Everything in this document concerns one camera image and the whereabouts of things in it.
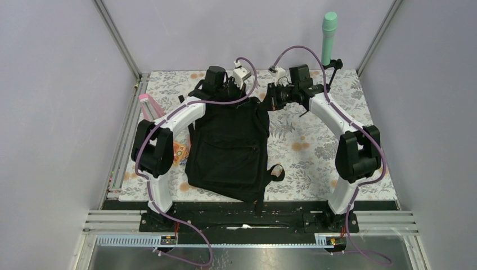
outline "cable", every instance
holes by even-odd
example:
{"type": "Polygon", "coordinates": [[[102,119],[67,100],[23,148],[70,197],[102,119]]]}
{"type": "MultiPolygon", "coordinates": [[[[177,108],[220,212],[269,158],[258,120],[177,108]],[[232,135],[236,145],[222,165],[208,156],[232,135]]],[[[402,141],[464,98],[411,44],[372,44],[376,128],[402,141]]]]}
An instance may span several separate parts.
{"type": "Polygon", "coordinates": [[[313,57],[316,59],[316,61],[318,62],[319,64],[319,68],[321,69],[321,71],[323,72],[323,88],[324,88],[324,95],[325,95],[325,99],[326,101],[328,102],[328,104],[336,111],[336,113],[338,113],[346,122],[348,122],[348,124],[350,124],[352,127],[354,127],[355,129],[359,130],[361,133],[363,133],[364,136],[366,136],[366,138],[368,138],[368,140],[371,141],[371,143],[374,145],[374,147],[377,149],[377,151],[379,152],[379,155],[381,156],[381,160],[382,160],[382,172],[381,172],[381,175],[376,179],[376,180],[373,180],[373,181],[369,181],[369,182],[363,182],[363,183],[360,183],[358,184],[356,190],[354,191],[354,194],[353,194],[353,197],[351,198],[349,204],[348,204],[348,208],[346,209],[346,218],[345,218],[345,229],[346,229],[346,235],[348,236],[351,244],[353,244],[354,248],[356,250],[351,250],[351,251],[345,251],[345,253],[356,253],[359,252],[361,255],[363,255],[365,258],[367,258],[368,260],[374,262],[374,263],[377,263],[379,265],[382,265],[382,266],[392,266],[393,265],[393,260],[391,260],[388,256],[382,254],[382,253],[378,253],[378,252],[375,252],[375,251],[371,251],[371,250],[361,250],[353,241],[352,237],[351,237],[351,234],[349,233],[349,226],[348,226],[348,220],[349,220],[349,212],[351,211],[351,206],[353,205],[356,197],[358,196],[358,192],[359,192],[359,188],[361,186],[364,186],[364,185],[370,185],[370,184],[374,184],[374,183],[377,183],[379,181],[381,181],[384,176],[386,175],[386,170],[388,168],[388,163],[386,161],[386,157],[384,155],[384,152],[383,150],[381,149],[381,147],[377,144],[377,142],[366,132],[364,131],[363,128],[361,128],[360,126],[356,125],[351,119],[349,119],[333,102],[331,102],[330,100],[330,97],[328,95],[328,90],[327,90],[327,87],[326,87],[326,73],[325,73],[325,68],[323,67],[323,64],[321,64],[321,61],[320,59],[318,58],[318,56],[316,55],[315,52],[313,52],[310,48],[306,47],[306,46],[301,46],[301,45],[297,45],[297,46],[291,46],[290,48],[284,50],[277,58],[277,60],[275,60],[275,63],[273,63],[273,66],[276,66],[278,64],[278,62],[280,61],[280,59],[283,57],[283,55],[288,52],[289,50],[291,49],[294,49],[294,48],[301,48],[301,49],[305,49],[307,50],[308,52],[310,52],[313,57]],[[382,258],[384,258],[385,260],[387,260],[388,262],[387,263],[383,263],[383,262],[380,262],[378,260],[374,260],[373,258],[369,257],[368,255],[366,255],[366,253],[368,254],[375,254],[377,256],[380,256],[382,258]]]}
{"type": "Polygon", "coordinates": [[[288,84],[291,84],[287,76],[280,77],[277,82],[280,82],[281,79],[285,78],[288,84]]]}
{"type": "Polygon", "coordinates": [[[244,97],[242,98],[239,98],[238,100],[234,100],[234,101],[227,101],[227,102],[219,102],[219,101],[209,101],[209,100],[195,100],[195,101],[191,101],[189,102],[188,104],[182,104],[181,106],[177,107],[174,111],[172,111],[167,117],[166,119],[162,120],[159,124],[157,124],[152,130],[151,132],[147,135],[146,139],[144,140],[144,142],[142,143],[141,145],[141,148],[139,149],[139,152],[137,154],[137,157],[136,157],[136,164],[134,166],[134,172],[136,173],[136,175],[140,176],[140,177],[143,177],[147,180],[147,194],[149,196],[149,200],[152,204],[152,206],[154,207],[154,209],[157,210],[158,213],[160,213],[161,215],[163,215],[164,217],[172,220],[172,221],[175,221],[175,222],[178,222],[178,223],[182,223],[186,226],[189,226],[191,227],[194,231],[196,231],[205,241],[205,243],[207,244],[207,248],[209,249],[209,253],[210,253],[210,258],[209,258],[209,261],[207,263],[196,263],[196,262],[193,262],[191,260],[187,260],[185,258],[181,258],[181,257],[178,257],[178,256],[175,256],[175,255],[172,255],[172,254],[168,254],[168,253],[162,253],[162,252],[159,252],[159,255],[161,254],[164,254],[165,256],[168,256],[168,257],[171,257],[171,258],[174,258],[174,259],[178,259],[178,260],[181,260],[183,262],[186,262],[186,263],[190,263],[192,265],[195,265],[195,266],[199,266],[199,267],[204,267],[204,266],[209,266],[213,259],[214,259],[214,253],[212,251],[212,246],[210,245],[210,242],[209,240],[207,239],[207,237],[205,237],[205,235],[197,228],[195,227],[194,225],[192,224],[189,224],[183,220],[180,220],[180,219],[177,219],[177,218],[174,218],[174,217],[171,217],[169,215],[167,215],[165,212],[163,212],[159,207],[158,205],[156,204],[156,202],[154,201],[154,198],[152,196],[152,188],[151,188],[151,182],[149,180],[149,177],[145,174],[142,174],[139,172],[139,163],[140,163],[140,160],[141,160],[141,156],[142,156],[142,153],[144,152],[144,148],[146,148],[146,145],[148,144],[149,140],[151,139],[152,135],[156,132],[156,130],[158,130],[166,121],[170,120],[175,114],[177,114],[178,112],[180,112],[181,110],[183,110],[185,107],[187,107],[188,105],[193,105],[193,104],[200,104],[200,103],[205,103],[205,104],[215,104],[215,105],[231,105],[231,104],[235,104],[235,103],[239,103],[239,102],[242,102],[244,100],[246,100],[256,89],[257,87],[257,70],[255,69],[255,66],[250,62],[250,60],[244,58],[244,57],[238,57],[235,61],[238,61],[238,60],[244,60],[245,62],[249,63],[250,67],[252,68],[253,70],[253,73],[254,73],[254,83],[253,83],[253,86],[252,86],[252,89],[250,90],[250,92],[245,95],[244,97]]]}
{"type": "Polygon", "coordinates": [[[174,223],[174,237],[175,240],[177,241],[177,232],[179,231],[179,222],[174,223]]]}

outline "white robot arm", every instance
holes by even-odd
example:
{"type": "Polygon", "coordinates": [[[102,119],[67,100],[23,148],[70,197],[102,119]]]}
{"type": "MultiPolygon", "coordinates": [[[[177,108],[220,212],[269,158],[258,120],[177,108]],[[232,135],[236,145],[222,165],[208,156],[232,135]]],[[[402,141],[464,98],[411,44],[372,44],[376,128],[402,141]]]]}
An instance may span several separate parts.
{"type": "MultiPolygon", "coordinates": [[[[222,67],[209,67],[205,79],[191,92],[192,96],[186,97],[178,107],[161,118],[152,122],[143,120],[138,125],[131,152],[131,158],[134,161],[136,161],[147,135],[156,125],[160,125],[160,128],[146,145],[139,161],[140,170],[147,174],[151,182],[151,188],[148,192],[150,192],[150,197],[153,200],[149,201],[148,206],[155,212],[157,210],[152,205],[153,201],[163,212],[167,212],[172,206],[168,171],[173,162],[173,159],[171,159],[173,158],[173,139],[185,127],[205,115],[206,102],[202,101],[208,100],[208,93],[217,91],[217,88],[223,85],[223,78],[220,73],[225,73],[222,67]]],[[[237,96],[236,94],[239,92],[243,94],[246,88],[245,80],[250,77],[250,72],[242,67],[239,61],[236,61],[231,77],[232,79],[228,81],[227,85],[228,91],[235,93],[234,96],[237,96]]]]}
{"type": "MultiPolygon", "coordinates": [[[[335,72],[336,67],[338,69],[342,67],[341,60],[333,60],[332,64],[335,65],[335,72]]],[[[354,120],[337,105],[329,93],[330,100],[328,101],[323,85],[313,85],[307,65],[290,68],[291,83],[288,85],[280,82],[284,73],[282,68],[272,66],[269,71],[275,75],[275,82],[270,83],[267,87],[267,95],[262,102],[264,108],[271,111],[281,110],[286,104],[297,102],[303,105],[307,111],[319,117],[339,141],[335,165],[340,176],[336,188],[328,200],[328,206],[332,215],[344,215],[358,185],[368,181],[367,178],[381,167],[377,149],[360,131],[338,114],[330,102],[354,124],[359,127],[364,127],[364,125],[354,120]]],[[[378,144],[380,143],[379,130],[375,126],[364,127],[364,130],[378,144]]]]}

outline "floral tablecloth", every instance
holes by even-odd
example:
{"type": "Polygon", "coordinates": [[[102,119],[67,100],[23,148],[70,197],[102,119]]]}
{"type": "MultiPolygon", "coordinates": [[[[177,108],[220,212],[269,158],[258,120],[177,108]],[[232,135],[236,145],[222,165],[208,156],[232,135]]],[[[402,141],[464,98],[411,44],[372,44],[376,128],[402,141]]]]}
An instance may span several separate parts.
{"type": "MultiPolygon", "coordinates": [[[[147,86],[150,94],[166,112],[179,105],[179,95],[186,95],[205,75],[205,71],[156,71],[151,73],[147,86]]],[[[321,71],[311,71],[315,83],[322,82],[321,71]]],[[[265,97],[267,84],[273,80],[265,70],[258,71],[259,87],[253,93],[265,97]]],[[[361,123],[371,124],[359,79],[354,70],[339,70],[330,93],[352,117],[361,123]]],[[[267,186],[265,200],[296,201],[326,200],[338,179],[334,158],[337,140],[333,133],[316,116],[307,113],[298,104],[288,104],[281,111],[269,112],[270,137],[268,139],[268,164],[281,164],[286,177],[282,182],[267,186]]],[[[187,129],[181,132],[176,142],[188,146],[187,129]]],[[[173,200],[180,201],[234,201],[216,193],[192,187],[184,172],[186,159],[171,168],[169,182],[173,200]]],[[[390,175],[379,183],[363,186],[358,200],[395,200],[397,198],[390,175]]],[[[146,181],[134,173],[134,162],[129,161],[121,187],[120,201],[146,201],[146,181]]]]}

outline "mint green cylinder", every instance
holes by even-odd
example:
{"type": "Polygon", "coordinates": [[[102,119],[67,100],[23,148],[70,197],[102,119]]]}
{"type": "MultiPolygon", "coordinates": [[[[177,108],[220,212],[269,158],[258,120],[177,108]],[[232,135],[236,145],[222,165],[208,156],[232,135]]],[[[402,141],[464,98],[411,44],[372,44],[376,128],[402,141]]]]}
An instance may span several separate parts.
{"type": "Polygon", "coordinates": [[[335,12],[328,12],[323,18],[321,29],[323,30],[323,46],[321,48],[321,62],[323,66],[329,65],[331,52],[333,51],[333,39],[338,27],[338,15],[335,12]]]}

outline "pink object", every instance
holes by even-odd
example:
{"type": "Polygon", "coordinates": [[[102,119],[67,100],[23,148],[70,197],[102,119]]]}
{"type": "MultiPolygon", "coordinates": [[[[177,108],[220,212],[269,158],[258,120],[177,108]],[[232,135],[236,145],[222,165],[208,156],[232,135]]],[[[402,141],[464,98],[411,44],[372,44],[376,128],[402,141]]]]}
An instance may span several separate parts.
{"type": "Polygon", "coordinates": [[[139,95],[142,115],[147,121],[154,121],[165,115],[163,108],[149,94],[139,95]]]}

